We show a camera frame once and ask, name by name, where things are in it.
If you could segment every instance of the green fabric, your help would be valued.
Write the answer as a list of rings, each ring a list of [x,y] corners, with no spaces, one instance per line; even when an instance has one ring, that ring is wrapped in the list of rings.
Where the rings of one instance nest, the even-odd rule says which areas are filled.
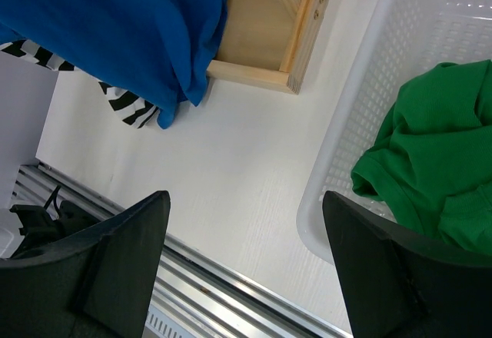
[[[443,63],[406,83],[352,180],[399,224],[492,254],[490,61]]]

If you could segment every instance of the wooden crate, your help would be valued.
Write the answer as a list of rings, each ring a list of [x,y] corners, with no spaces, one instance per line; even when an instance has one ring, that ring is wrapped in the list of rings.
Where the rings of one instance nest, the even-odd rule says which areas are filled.
[[[213,78],[297,94],[328,0],[228,0]]]

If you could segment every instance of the white plastic basket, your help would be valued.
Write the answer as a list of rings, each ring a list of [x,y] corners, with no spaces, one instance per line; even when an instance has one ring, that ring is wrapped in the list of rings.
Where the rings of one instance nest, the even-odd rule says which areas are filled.
[[[311,252],[333,263],[321,211],[326,191],[393,218],[384,204],[356,196],[350,176],[400,86],[442,61],[488,58],[492,0],[379,0],[299,207],[298,232]]]

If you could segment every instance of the white table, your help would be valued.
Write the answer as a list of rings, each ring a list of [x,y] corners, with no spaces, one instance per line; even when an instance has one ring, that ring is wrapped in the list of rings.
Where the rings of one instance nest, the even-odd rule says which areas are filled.
[[[170,234],[350,330],[296,213],[376,1],[331,0],[299,96],[216,81],[166,131],[126,127],[97,83],[60,74],[37,156],[121,206],[169,190]]]

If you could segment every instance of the striped cloth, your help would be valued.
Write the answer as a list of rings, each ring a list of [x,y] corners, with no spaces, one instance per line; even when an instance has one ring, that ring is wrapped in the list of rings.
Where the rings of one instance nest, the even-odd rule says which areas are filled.
[[[81,70],[31,40],[8,42],[0,45],[0,51],[52,71]],[[142,128],[158,111],[155,105],[128,90],[111,86],[103,81],[99,81],[99,85],[116,115],[132,127]]]

